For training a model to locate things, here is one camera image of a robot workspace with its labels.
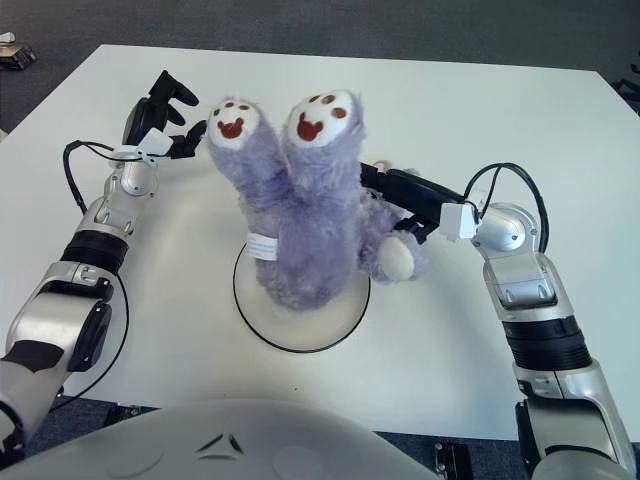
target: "round pedestal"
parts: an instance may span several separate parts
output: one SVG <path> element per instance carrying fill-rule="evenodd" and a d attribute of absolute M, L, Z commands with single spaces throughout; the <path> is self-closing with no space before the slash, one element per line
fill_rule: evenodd
<path fill-rule="evenodd" d="M 347 338 L 369 303 L 371 282 L 355 274 L 336 298 L 319 310 L 299 312 L 275 303 L 256 280 L 255 259 L 240 251 L 233 295 L 249 328 L 268 344 L 295 353 L 318 352 Z"/>

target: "silver arm segment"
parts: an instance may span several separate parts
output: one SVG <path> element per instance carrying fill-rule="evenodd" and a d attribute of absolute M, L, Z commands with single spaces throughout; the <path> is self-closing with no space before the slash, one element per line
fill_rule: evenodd
<path fill-rule="evenodd" d="M 567 451 L 579 451 L 581 459 L 603 456 L 624 469 L 612 471 L 626 472 L 607 478 L 635 478 L 633 449 L 600 364 L 587 350 L 556 268 L 536 250 L 536 237 L 528 212 L 495 204 L 472 239 L 485 259 L 485 283 L 514 355 L 518 386 L 528 397 L 516 406 L 525 465 L 529 473 L 538 463 L 545 472 L 566 473 L 571 465 L 558 465 L 576 459 Z M 595 469 L 601 462 L 583 462 L 590 464 Z M 536 470 L 534 478 L 568 477 Z"/>

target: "purple plush toy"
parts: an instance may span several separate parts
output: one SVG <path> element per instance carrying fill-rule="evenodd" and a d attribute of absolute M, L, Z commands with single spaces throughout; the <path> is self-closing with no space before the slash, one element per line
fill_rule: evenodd
<path fill-rule="evenodd" d="M 278 303 L 316 309 L 357 270 L 382 282 L 416 278 L 424 254 L 399 213 L 360 185 L 362 107 L 348 91 L 314 95 L 289 116 L 282 146 L 263 113 L 236 98 L 213 108 L 208 144 L 241 194 L 251 233 L 277 239 L 277 259 L 256 259 Z"/>

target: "black ring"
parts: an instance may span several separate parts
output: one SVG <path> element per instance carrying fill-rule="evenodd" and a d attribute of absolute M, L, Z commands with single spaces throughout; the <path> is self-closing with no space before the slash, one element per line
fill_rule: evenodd
<path fill-rule="evenodd" d="M 246 323 L 247 326 L 251 329 L 251 331 L 253 333 L 255 333 L 265 343 L 268 343 L 272 347 L 275 347 L 275 348 L 277 348 L 279 350 L 283 350 L 283 351 L 289 352 L 289 353 L 317 353 L 317 352 L 322 352 L 324 350 L 328 350 L 331 347 L 335 347 L 340 342 L 342 342 L 344 339 L 346 339 L 349 335 L 351 335 L 356 328 L 358 328 L 358 325 L 360 325 L 360 322 L 362 322 L 362 319 L 364 318 L 364 314 L 367 311 L 367 307 L 369 306 L 369 298 L 371 297 L 371 279 L 370 278 L 368 278 L 368 280 L 369 280 L 369 288 L 367 289 L 367 300 L 366 300 L 366 302 L 364 304 L 364 308 L 362 309 L 362 315 L 360 315 L 360 318 L 358 319 L 356 324 L 353 326 L 353 328 L 351 330 L 349 330 L 342 338 L 336 340 L 335 342 L 333 342 L 333 343 L 331 343 L 331 344 L 329 344 L 329 345 L 327 345 L 325 347 L 315 348 L 313 350 L 295 350 L 293 348 L 283 347 L 282 345 L 278 345 L 277 343 L 273 343 L 273 342 L 267 340 L 266 338 L 264 338 L 262 335 L 260 335 L 260 333 L 255 328 L 253 328 L 253 326 L 251 325 L 249 320 L 247 320 L 247 317 L 245 317 L 244 313 L 242 313 L 242 308 L 240 308 L 240 303 L 238 302 L 238 295 L 236 294 L 236 282 L 235 282 L 236 270 L 238 269 L 238 262 L 240 261 L 240 257 L 242 256 L 242 252 L 244 252 L 244 249 L 246 247 L 247 247 L 247 244 L 245 243 L 242 246 L 242 248 L 240 249 L 240 253 L 238 254 L 238 257 L 236 258 L 236 263 L 233 266 L 233 278 L 231 279 L 231 283 L 233 283 L 233 298 L 236 301 L 236 306 L 238 307 L 238 312 L 240 312 L 240 316 L 244 320 L 244 323 Z"/>

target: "paw print pattern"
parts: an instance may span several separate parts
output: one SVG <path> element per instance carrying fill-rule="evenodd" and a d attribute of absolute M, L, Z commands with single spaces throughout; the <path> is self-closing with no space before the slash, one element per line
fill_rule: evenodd
<path fill-rule="evenodd" d="M 240 150 L 260 122 L 258 110 L 231 98 L 214 106 L 209 116 L 209 138 L 218 147 Z"/>
<path fill-rule="evenodd" d="M 308 97 L 291 112 L 287 135 L 297 147 L 324 147 L 349 125 L 353 99 L 345 90 Z"/>

